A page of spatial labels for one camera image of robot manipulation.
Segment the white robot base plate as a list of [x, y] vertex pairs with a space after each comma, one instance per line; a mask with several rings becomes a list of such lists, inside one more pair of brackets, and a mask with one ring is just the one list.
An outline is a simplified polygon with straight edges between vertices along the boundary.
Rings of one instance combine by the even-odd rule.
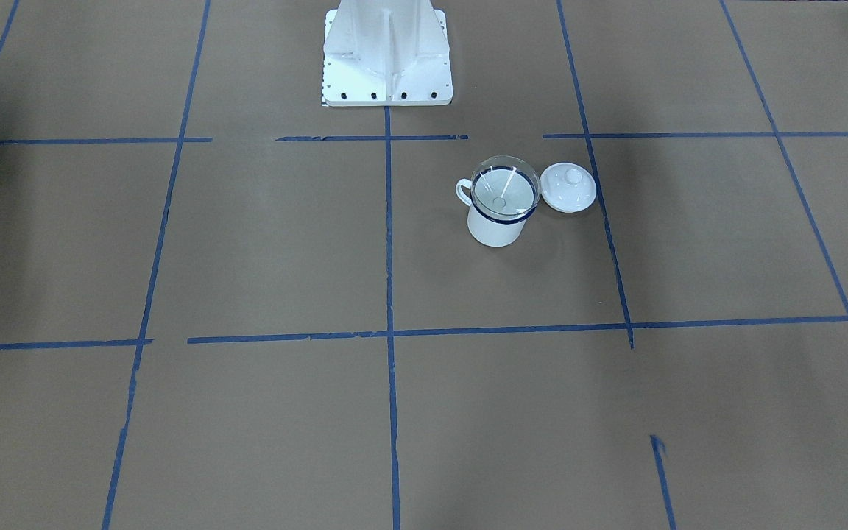
[[341, 1], [324, 19], [321, 103], [449, 105], [454, 97], [444, 10], [431, 1]]

